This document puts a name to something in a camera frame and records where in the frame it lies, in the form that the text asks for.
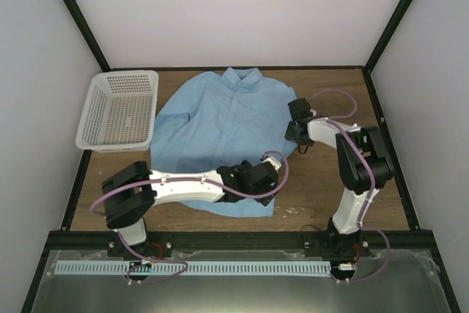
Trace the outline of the black left rear frame post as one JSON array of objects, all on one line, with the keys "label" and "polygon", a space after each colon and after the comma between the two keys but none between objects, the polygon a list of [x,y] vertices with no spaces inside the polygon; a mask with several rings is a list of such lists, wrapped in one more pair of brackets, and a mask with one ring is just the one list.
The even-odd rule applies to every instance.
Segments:
[{"label": "black left rear frame post", "polygon": [[84,17],[84,14],[81,11],[81,8],[78,5],[76,0],[62,0],[63,4],[67,8],[73,22],[75,23],[76,27],[78,28],[81,36],[83,37],[88,49],[90,50],[92,56],[94,57],[95,61],[97,62],[99,68],[107,73],[111,71],[111,67],[101,50],[89,24]]}]

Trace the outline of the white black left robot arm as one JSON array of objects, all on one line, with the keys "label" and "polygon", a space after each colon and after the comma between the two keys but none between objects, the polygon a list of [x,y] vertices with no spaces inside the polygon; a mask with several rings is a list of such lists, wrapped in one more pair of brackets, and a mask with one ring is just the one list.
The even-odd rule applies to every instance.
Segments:
[{"label": "white black left robot arm", "polygon": [[102,183],[106,226],[124,237],[130,255],[142,257],[149,251],[144,215],[151,207],[188,201],[234,204],[245,199],[266,206],[277,193],[280,168],[275,158],[265,157],[257,165],[243,161],[199,174],[170,174],[137,161]]}]

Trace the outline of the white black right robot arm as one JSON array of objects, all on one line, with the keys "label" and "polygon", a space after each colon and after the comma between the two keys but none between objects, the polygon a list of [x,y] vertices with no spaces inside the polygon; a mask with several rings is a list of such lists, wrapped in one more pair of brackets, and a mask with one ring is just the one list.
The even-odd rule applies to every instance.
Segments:
[{"label": "white black right robot arm", "polygon": [[309,148],[315,143],[337,152],[344,191],[337,211],[328,222],[326,249],[336,257],[352,247],[376,195],[394,177],[394,166],[377,126],[346,125],[317,116],[305,98],[288,103],[291,121],[285,139]]}]

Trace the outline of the grey metal front panel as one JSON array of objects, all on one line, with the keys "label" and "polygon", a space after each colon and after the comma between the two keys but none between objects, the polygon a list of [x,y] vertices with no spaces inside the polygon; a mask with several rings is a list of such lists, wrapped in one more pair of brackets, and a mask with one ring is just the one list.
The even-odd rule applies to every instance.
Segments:
[{"label": "grey metal front panel", "polygon": [[[300,253],[197,252],[189,261],[325,262]],[[33,312],[448,312],[439,268],[425,251],[378,251],[360,261],[359,282],[328,277],[55,275],[59,260],[111,259],[104,251],[54,251]]]}]

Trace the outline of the black frame post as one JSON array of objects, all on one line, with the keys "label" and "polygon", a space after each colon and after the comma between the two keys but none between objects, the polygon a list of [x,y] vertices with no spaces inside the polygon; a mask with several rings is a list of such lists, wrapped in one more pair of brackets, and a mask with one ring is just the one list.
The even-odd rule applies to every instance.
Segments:
[{"label": "black frame post", "polygon": [[413,0],[398,1],[389,21],[387,22],[379,40],[377,41],[376,46],[374,47],[369,59],[366,62],[365,68],[368,71],[371,72],[376,67],[412,3]]},{"label": "black frame post", "polygon": [[75,23],[76,27],[78,28],[81,36],[83,37],[88,49],[90,50],[92,56],[94,57],[95,61],[97,62],[99,68],[107,73],[111,71],[111,67],[101,50],[89,24],[84,17],[84,14],[81,11],[81,8],[78,5],[76,0],[62,0],[63,4],[67,8],[73,22]]}]

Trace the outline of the black right rear frame post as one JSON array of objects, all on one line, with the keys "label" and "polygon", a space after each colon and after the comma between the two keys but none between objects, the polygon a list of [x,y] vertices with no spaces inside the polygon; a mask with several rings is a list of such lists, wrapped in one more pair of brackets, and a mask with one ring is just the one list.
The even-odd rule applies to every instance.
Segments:
[{"label": "black right rear frame post", "polygon": [[377,41],[376,46],[374,47],[369,59],[366,62],[365,68],[368,71],[371,72],[376,67],[412,3],[413,0],[398,1],[389,21],[387,22],[379,40]]}]

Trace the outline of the light blue button shirt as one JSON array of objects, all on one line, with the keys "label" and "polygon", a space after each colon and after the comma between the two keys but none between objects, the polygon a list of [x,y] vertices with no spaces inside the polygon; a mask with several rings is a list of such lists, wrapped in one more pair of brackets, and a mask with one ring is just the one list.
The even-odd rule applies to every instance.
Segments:
[{"label": "light blue button shirt", "polygon": [[275,150],[289,156],[284,137],[295,91],[256,69],[204,72],[186,81],[156,116],[150,142],[153,169],[200,173],[242,161],[257,164]]}]

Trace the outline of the white perforated plastic basket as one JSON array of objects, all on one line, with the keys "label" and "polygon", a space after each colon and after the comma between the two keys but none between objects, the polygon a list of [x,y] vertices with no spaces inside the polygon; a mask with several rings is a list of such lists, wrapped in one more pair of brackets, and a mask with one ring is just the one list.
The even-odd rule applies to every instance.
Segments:
[{"label": "white perforated plastic basket", "polygon": [[77,148],[94,152],[149,149],[158,100],[159,75],[153,70],[97,74],[89,86]]}]

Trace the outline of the black front mounting rail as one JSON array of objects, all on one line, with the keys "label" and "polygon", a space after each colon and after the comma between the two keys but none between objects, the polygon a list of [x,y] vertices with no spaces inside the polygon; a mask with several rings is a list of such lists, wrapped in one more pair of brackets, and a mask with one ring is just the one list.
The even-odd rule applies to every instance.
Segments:
[{"label": "black front mounting rail", "polygon": [[[170,257],[175,252],[195,251],[299,251],[305,257],[349,259],[359,247],[361,256],[386,248],[376,232],[362,232],[343,240],[331,240],[325,232],[149,232],[133,250],[145,257]],[[45,244],[52,250],[105,250],[111,257],[131,258],[113,232],[50,232]]]}]

